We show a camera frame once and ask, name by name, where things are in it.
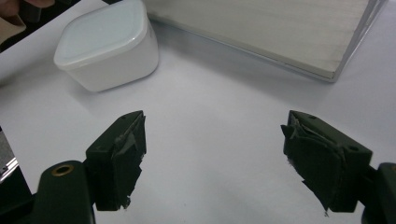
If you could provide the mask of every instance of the white table surface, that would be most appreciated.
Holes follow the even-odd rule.
[[[360,223],[324,210],[283,155],[289,110],[324,119],[396,161],[396,1],[389,0],[335,84],[154,23],[160,64],[116,89],[83,89],[52,62],[84,0],[0,55],[0,124],[32,192],[51,165],[85,159],[119,116],[144,110],[148,154],[132,204],[97,223]]]

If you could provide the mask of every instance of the white box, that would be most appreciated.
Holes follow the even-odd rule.
[[[386,1],[144,0],[153,20],[329,82]]]
[[[157,38],[145,5],[124,0],[71,21],[54,62],[89,91],[145,77],[157,67]]]

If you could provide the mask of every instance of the plastic container lid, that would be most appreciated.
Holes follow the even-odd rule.
[[[62,70],[96,63],[132,49],[148,29],[145,5],[124,0],[71,21],[62,34],[54,62]]]

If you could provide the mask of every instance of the white plastic container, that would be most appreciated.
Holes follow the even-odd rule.
[[[159,60],[157,38],[141,0],[124,0],[71,21],[54,62],[89,91],[149,75]]]

